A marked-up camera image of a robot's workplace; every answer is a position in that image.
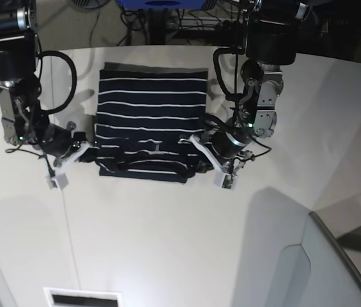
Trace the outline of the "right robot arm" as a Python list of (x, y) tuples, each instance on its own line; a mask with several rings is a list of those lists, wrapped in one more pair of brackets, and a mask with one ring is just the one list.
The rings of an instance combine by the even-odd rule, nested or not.
[[(59, 51), (43, 51), (37, 34), (35, 1), (0, 1), (0, 107), (4, 139), (12, 147), (6, 153), (23, 151), (31, 145), (33, 155), (48, 163), (54, 178), (74, 162), (93, 162), (96, 147), (85, 132), (75, 132), (70, 122), (62, 128), (50, 122), (50, 115), (65, 110), (77, 89), (77, 70), (72, 59)], [(60, 58), (69, 66), (72, 83), (66, 100), (53, 109), (40, 103), (42, 85), (36, 65), (46, 57)]]

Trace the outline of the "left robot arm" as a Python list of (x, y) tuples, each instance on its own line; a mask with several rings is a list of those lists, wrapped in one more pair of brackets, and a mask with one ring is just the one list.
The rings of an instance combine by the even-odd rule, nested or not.
[[(275, 103), (284, 88), (281, 68), (294, 63), (300, 25), (311, 10), (307, 1), (239, 1), (235, 45), (213, 53), (215, 75), (233, 113), (226, 121), (210, 113), (200, 118), (203, 134), (186, 140), (198, 152), (195, 172), (215, 169), (231, 177), (272, 151), (262, 140), (275, 132)], [(234, 68), (242, 92), (226, 87), (220, 68), (225, 55), (246, 57)]]

